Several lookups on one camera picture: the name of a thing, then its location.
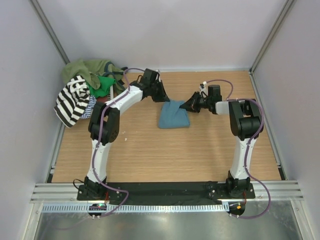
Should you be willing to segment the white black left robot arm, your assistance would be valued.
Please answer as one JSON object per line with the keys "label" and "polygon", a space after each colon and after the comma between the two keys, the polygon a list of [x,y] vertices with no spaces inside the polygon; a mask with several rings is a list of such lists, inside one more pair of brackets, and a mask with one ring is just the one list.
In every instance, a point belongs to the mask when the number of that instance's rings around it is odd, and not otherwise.
{"label": "white black left robot arm", "polygon": [[77,200],[102,200],[109,190],[107,185],[107,163],[113,142],[120,132],[120,117],[134,104],[147,97],[155,103],[168,102],[163,82],[158,70],[145,69],[142,76],[129,83],[127,89],[113,99],[97,102],[88,125],[92,143],[90,167],[86,177],[78,187]]}

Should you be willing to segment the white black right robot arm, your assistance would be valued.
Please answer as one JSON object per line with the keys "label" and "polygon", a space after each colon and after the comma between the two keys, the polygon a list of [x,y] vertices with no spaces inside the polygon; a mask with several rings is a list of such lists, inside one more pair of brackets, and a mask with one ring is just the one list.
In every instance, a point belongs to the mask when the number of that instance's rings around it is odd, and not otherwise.
{"label": "white black right robot arm", "polygon": [[254,98],[222,100],[218,84],[201,87],[180,108],[192,113],[207,109],[214,115],[228,115],[236,144],[225,181],[225,192],[231,198],[238,198],[250,189],[251,157],[257,138],[264,129],[264,110]]}

